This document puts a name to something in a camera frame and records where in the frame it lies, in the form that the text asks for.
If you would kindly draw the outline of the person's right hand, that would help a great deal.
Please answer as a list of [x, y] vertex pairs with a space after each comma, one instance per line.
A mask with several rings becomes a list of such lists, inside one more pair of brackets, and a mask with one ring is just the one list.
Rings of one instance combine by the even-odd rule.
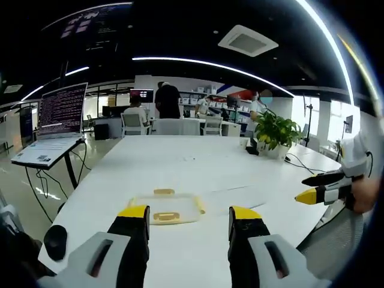
[[362, 178], [352, 183], [355, 198], [352, 210], [363, 214], [373, 209], [379, 196], [380, 179]]

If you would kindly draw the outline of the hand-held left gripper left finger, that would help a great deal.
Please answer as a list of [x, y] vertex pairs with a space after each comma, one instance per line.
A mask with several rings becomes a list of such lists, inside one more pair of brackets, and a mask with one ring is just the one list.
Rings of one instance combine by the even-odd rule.
[[143, 287], [149, 260], [148, 205], [122, 210], [69, 254], [67, 267], [38, 280], [40, 287]]

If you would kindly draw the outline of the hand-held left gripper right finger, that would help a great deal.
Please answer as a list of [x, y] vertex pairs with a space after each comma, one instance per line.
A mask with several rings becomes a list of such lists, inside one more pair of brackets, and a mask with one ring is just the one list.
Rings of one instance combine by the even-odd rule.
[[257, 212], [229, 208], [228, 261], [232, 287], [329, 287], [307, 269], [307, 260], [283, 237], [270, 234]]

